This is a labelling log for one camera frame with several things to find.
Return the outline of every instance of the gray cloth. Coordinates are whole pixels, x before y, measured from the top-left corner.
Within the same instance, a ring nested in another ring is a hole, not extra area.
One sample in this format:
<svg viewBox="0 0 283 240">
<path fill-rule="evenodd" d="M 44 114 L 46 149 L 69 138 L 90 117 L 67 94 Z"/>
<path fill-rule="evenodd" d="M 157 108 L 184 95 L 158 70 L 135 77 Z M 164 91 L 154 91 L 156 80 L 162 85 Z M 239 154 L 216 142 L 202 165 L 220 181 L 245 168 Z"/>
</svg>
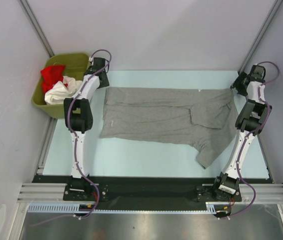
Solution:
<svg viewBox="0 0 283 240">
<path fill-rule="evenodd" d="M 100 138 L 190 145 L 207 168 L 235 137 L 237 116 L 230 89 L 110 87 Z"/>
</svg>

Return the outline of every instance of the white table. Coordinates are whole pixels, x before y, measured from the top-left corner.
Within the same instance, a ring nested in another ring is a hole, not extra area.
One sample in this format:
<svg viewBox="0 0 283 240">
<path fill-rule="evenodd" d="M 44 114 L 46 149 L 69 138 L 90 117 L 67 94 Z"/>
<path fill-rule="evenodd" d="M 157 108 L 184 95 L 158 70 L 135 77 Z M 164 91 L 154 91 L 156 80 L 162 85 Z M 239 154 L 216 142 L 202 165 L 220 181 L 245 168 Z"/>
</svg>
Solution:
<svg viewBox="0 0 283 240">
<path fill-rule="evenodd" d="M 237 78 L 236 71 L 109 71 L 112 87 L 225 89 Z M 215 178 L 229 160 L 235 139 L 207 169 L 196 162 L 198 151 L 181 144 L 100 139 L 103 127 L 105 88 L 98 89 L 91 100 L 93 128 L 89 131 L 86 164 L 91 176 L 121 177 L 188 177 Z M 235 96 L 237 110 L 246 100 Z M 70 175 L 72 168 L 71 135 L 65 120 L 59 119 L 47 155 L 44 175 Z M 268 179 L 268 171 L 257 139 L 251 144 L 242 168 L 245 178 Z"/>
</svg>

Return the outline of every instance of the metal floor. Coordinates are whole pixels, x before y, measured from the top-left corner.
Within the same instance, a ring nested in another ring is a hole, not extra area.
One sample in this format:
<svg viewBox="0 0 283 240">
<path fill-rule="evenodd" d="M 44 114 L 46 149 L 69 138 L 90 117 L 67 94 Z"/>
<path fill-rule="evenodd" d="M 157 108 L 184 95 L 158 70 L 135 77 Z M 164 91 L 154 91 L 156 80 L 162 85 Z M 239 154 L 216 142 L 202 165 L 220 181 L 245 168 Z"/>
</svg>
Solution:
<svg viewBox="0 0 283 240">
<path fill-rule="evenodd" d="M 234 206 L 237 212 L 244 206 Z M 283 240 L 277 205 L 253 205 L 230 220 L 213 215 L 96 213 L 35 224 L 55 213 L 27 213 L 19 240 Z"/>
</svg>

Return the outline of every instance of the purple cable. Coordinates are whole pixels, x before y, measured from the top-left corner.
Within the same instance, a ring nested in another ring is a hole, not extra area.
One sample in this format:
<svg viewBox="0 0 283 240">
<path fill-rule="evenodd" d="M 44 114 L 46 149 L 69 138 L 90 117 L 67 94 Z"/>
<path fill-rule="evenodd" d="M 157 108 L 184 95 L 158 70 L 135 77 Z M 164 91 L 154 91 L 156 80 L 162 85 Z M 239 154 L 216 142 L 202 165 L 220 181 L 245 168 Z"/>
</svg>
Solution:
<svg viewBox="0 0 283 240">
<path fill-rule="evenodd" d="M 249 209 L 249 208 L 253 205 L 253 203 L 254 203 L 254 201 L 255 201 L 255 199 L 256 199 L 256 195 L 257 195 L 255 188 L 254 188 L 252 185 L 250 185 L 248 182 L 246 182 L 246 181 L 244 180 L 244 178 L 242 177 L 241 172 L 240 172 L 240 162 L 239 162 L 239 161 L 240 161 L 240 158 L 241 158 L 241 155 L 242 155 L 242 152 L 243 152 L 243 150 L 244 150 L 244 147 L 245 147 L 245 144 L 246 144 L 246 142 L 247 142 L 248 137 L 249 137 L 251 134 L 253 134 L 253 133 L 255 133 L 255 132 L 258 132 L 260 129 L 262 129 L 262 128 L 265 126 L 265 124 L 266 124 L 266 122 L 267 122 L 267 120 L 268 120 L 268 118 L 269 118 L 269 116 L 270 116 L 270 113 L 271 113 L 271 108 L 270 108 L 269 103 L 268 103 L 267 101 L 264 101 L 264 100 L 261 99 L 261 88 L 260 88 L 260 87 L 261 87 L 261 86 L 265 86 L 266 84 L 269 84 L 269 83 L 272 83 L 273 81 L 275 81 L 275 80 L 279 77 L 280 72 L 281 72 L 280 69 L 279 69 L 279 67 L 278 67 L 275 63 L 273 63 L 273 62 L 271 62 L 271 61 L 262 61 L 262 62 L 258 63 L 257 65 L 260 65 L 260 64 L 272 64 L 272 65 L 276 68 L 276 70 L 277 70 L 277 75 L 276 75 L 276 77 L 274 77 L 272 80 L 269 80 L 269 81 L 267 81 L 267 82 L 262 83 L 262 84 L 259 86 L 259 88 L 258 88 L 258 98 L 259 98 L 259 100 L 260 100 L 261 102 L 263 102 L 263 103 L 266 104 L 266 106 L 267 106 L 266 118 L 265 118 L 265 121 L 264 121 L 259 127 L 257 127 L 256 129 L 250 131 L 250 132 L 246 135 L 246 137 L 245 137 L 245 139 L 244 139 L 244 141 L 243 141 L 243 143 L 242 143 L 242 145 L 241 145 L 241 148 L 240 148 L 240 150 L 239 150 L 238 157 L 237 157 L 237 161 L 236 161 L 237 173 L 238 173 L 239 179 L 240 179 L 240 181 L 241 181 L 242 183 L 246 184 L 248 187 L 250 187 L 250 188 L 252 189 L 252 191 L 253 191 L 253 198 L 252 198 L 251 202 L 250 202 L 243 210 L 241 210 L 241 211 L 239 211 L 239 212 L 236 212 L 236 213 L 234 213 L 234 214 L 232 214 L 232 215 L 230 215 L 230 216 L 235 216 L 235 215 L 241 214 L 241 213 L 245 212 L 247 209 Z"/>
<path fill-rule="evenodd" d="M 82 91 L 84 90 L 86 84 L 88 83 L 88 81 L 90 79 L 92 79 L 92 77 L 98 75 L 99 73 L 101 73 L 103 70 L 105 70 L 111 60 L 112 60 L 112 54 L 108 51 L 108 50 L 105 50 L 105 49 L 99 49 L 99 50 L 96 50 L 95 52 L 93 52 L 93 54 L 90 56 L 91 58 L 98 52 L 106 52 L 109 54 L 109 60 L 107 62 L 107 64 L 102 67 L 101 69 L 99 69 L 98 71 L 94 72 L 82 85 L 82 87 L 80 88 L 78 94 L 73 98 L 73 100 L 71 101 L 70 105 L 69 105 L 69 108 L 68 108 L 68 112 L 67 112 L 67 125 L 68 125 L 68 129 L 70 130 L 71 133 L 73 133 L 75 135 L 75 143 L 74 143 L 74 160 L 75 160 L 75 163 L 76 163 L 76 167 L 77 167 L 77 170 L 79 171 L 80 175 L 87 181 L 89 182 L 91 185 L 93 185 L 93 187 L 96 189 L 96 192 L 97 192 L 97 200 L 96 200 L 96 203 L 95 205 L 93 206 L 93 208 L 89 211 L 89 213 L 87 213 L 86 215 L 84 216 L 81 216 L 79 217 L 79 219 L 85 219 L 87 217 L 89 217 L 91 215 L 91 213 L 96 209 L 99 201 L 100 201 L 100 191 L 98 189 L 98 187 L 96 186 L 96 184 L 91 181 L 90 179 L 88 179 L 84 174 L 83 172 L 81 171 L 81 168 L 79 166 L 79 163 L 77 161 L 77 142 L 78 142 L 78 135 L 77 133 L 72 129 L 71 127 L 71 112 L 72 112 L 72 109 L 73 109 L 73 106 L 74 106 L 74 103 L 76 101 L 76 99 L 79 98 L 79 96 L 82 94 Z M 64 214 L 64 215 L 60 215 L 60 216 L 56 216 L 56 217 L 53 217 L 53 218 L 50 218 L 50 219 L 47 219 L 45 221 L 41 221 L 39 223 L 35 223 L 35 224 L 32 224 L 32 225 L 29 225 L 30 227 L 37 227 L 39 225 L 42 225 L 42 224 L 45 224 L 45 223 L 48 223 L 48 222 L 51 222 L 53 220 L 56 220 L 56 219 L 60 219 L 60 218 L 64 218 L 64 217 L 73 217 L 74 215 L 70 215 L 70 214 Z"/>
</svg>

